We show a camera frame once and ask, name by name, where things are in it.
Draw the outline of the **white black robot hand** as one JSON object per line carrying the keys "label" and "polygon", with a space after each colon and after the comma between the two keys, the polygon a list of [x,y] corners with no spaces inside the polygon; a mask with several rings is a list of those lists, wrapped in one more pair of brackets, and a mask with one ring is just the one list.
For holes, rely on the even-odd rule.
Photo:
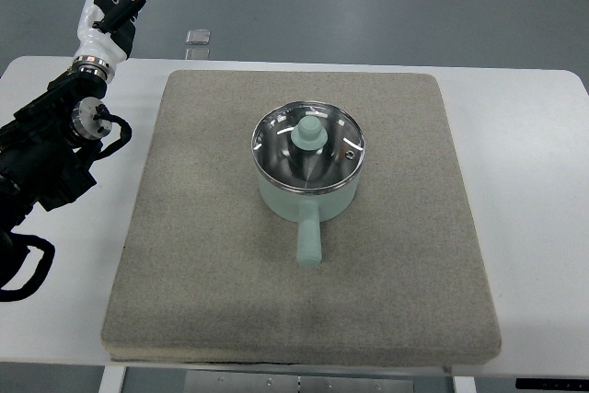
{"label": "white black robot hand", "polygon": [[75,57],[95,57],[109,67],[133,50],[136,20],[148,0],[86,0],[77,26]]}

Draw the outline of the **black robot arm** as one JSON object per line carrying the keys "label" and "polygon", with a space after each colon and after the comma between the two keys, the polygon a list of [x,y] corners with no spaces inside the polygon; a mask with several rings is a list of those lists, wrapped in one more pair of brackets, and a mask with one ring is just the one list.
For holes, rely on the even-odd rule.
{"label": "black robot arm", "polygon": [[32,249],[41,253],[34,273],[21,287],[2,287],[4,303],[36,293],[55,254],[51,242],[18,234],[15,227],[35,204],[51,211],[74,202],[96,183],[90,173],[93,163],[132,138],[130,124],[102,101],[113,76],[105,60],[77,56],[1,129],[1,283],[14,279]]}

